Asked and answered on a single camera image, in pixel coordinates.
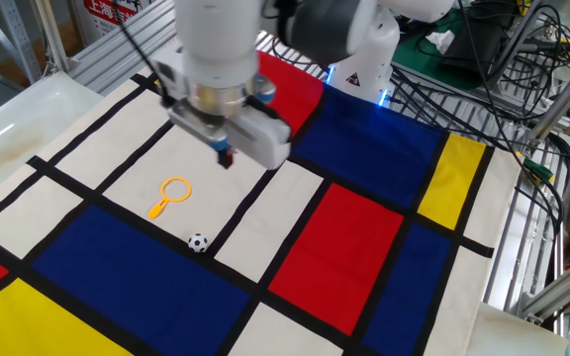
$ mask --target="orange magnifying glass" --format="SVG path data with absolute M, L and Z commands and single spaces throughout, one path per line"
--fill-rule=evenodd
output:
M 179 199 L 170 199 L 168 198 L 168 196 L 166 196 L 166 193 L 164 193 L 164 189 L 166 189 L 166 186 L 173 181 L 182 181 L 186 184 L 186 195 L 184 195 L 183 197 L 179 198 Z M 157 204 L 155 204 L 155 206 L 153 208 L 151 208 L 150 211 L 148 211 L 148 218 L 149 219 L 155 219 L 157 217 L 159 217 L 160 214 L 162 214 L 162 212 L 164 211 L 164 208 L 166 207 L 166 205 L 168 203 L 179 203 L 179 202 L 183 202 L 186 199 L 188 199 L 188 197 L 190 197 L 190 193 L 192 192 L 191 187 L 190 187 L 190 183 L 188 183 L 188 181 L 185 178 L 182 177 L 172 177 L 172 178 L 168 178 L 164 181 L 164 183 L 162 183 L 162 186 L 159 187 L 159 193 L 162 195 L 162 200 L 160 200 Z

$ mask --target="soccer ball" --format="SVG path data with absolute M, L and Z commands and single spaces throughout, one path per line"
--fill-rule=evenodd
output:
M 188 248 L 193 252 L 206 252 L 208 249 L 208 238 L 201 233 L 195 233 L 188 239 Z

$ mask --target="mondrian pattern mat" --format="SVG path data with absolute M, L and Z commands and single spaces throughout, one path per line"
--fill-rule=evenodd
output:
M 512 157 L 260 61 L 278 170 L 219 166 L 136 75 L 0 186 L 0 356 L 465 354 Z

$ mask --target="red sign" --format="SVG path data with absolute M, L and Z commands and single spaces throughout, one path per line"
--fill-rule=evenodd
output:
M 114 14 L 114 3 L 112 0 L 83 0 L 85 4 L 85 8 L 91 15 L 94 15 L 100 19 L 105 21 L 109 21 L 112 24 L 118 25 L 118 20 L 116 20 L 116 16 Z M 122 5 L 118 5 L 118 16 L 122 19 L 123 22 L 127 22 L 133 15 L 136 14 L 136 11 L 124 7 Z

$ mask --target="blue square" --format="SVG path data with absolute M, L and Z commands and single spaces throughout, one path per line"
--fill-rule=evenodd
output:
M 411 226 L 363 343 L 384 356 L 411 356 L 439 281 L 450 241 Z
M 33 267 L 166 355 L 213 355 L 249 296 L 97 207 Z
M 409 208 L 441 131 L 325 87 L 322 113 L 294 147 L 331 173 Z

